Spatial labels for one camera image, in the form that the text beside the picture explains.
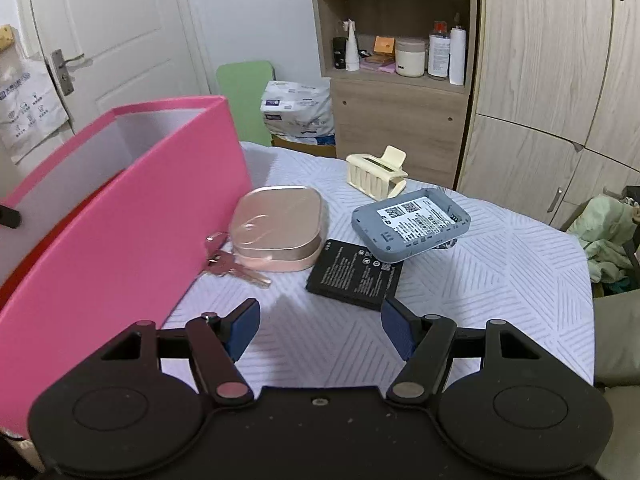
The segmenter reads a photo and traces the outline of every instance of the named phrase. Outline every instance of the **white jar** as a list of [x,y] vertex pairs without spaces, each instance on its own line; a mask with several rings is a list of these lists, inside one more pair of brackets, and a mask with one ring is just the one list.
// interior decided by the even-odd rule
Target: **white jar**
[[396,72],[405,77],[424,75],[426,42],[418,38],[396,40]]

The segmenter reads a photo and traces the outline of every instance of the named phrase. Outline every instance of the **cabinet door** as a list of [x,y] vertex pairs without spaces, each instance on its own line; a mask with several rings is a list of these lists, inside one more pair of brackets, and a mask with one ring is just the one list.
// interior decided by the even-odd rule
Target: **cabinet door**
[[587,148],[640,170],[640,0],[614,0],[611,52]]
[[459,191],[549,223],[579,159],[567,140],[477,115]]
[[484,0],[477,112],[584,144],[612,0]]
[[582,150],[580,163],[551,227],[565,230],[594,196],[621,195],[626,186],[640,184],[640,173],[590,150]]
[[453,187],[468,97],[375,81],[331,81],[335,144],[351,153],[382,156],[388,145],[406,152],[409,178]]

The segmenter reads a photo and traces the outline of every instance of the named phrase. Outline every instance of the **gray plastic device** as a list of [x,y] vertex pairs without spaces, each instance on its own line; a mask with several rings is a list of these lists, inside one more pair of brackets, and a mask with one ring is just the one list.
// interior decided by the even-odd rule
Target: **gray plastic device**
[[394,264],[458,238],[471,216],[442,191],[425,188],[357,208],[351,225],[381,262]]

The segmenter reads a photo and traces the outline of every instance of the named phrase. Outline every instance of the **shelf unit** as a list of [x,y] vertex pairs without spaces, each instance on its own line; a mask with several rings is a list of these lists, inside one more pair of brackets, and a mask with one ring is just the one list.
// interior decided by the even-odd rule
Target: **shelf unit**
[[[387,145],[407,153],[410,178],[454,187],[465,135],[476,57],[478,0],[313,0],[322,75],[331,78],[336,152],[381,155]],[[333,40],[356,23],[360,49],[373,51],[376,36],[429,37],[436,21],[451,26],[456,15],[467,31],[465,83],[428,75],[334,67]]]

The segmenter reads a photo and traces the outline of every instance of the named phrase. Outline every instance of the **wooden shelf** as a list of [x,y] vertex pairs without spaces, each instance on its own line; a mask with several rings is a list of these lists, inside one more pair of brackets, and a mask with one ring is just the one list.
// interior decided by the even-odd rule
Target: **wooden shelf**
[[388,74],[386,72],[375,72],[373,70],[358,70],[357,72],[347,72],[346,70],[338,70],[336,68],[329,68],[325,72],[326,73],[323,74],[324,76],[336,79],[348,79],[355,81],[380,81],[401,85],[423,86],[427,88],[433,88],[435,90],[443,90],[445,92],[454,92],[456,94],[468,95],[468,92],[464,86],[452,85],[448,80],[440,81],[438,79],[432,79],[427,75],[424,75],[422,77],[404,77],[396,73]]

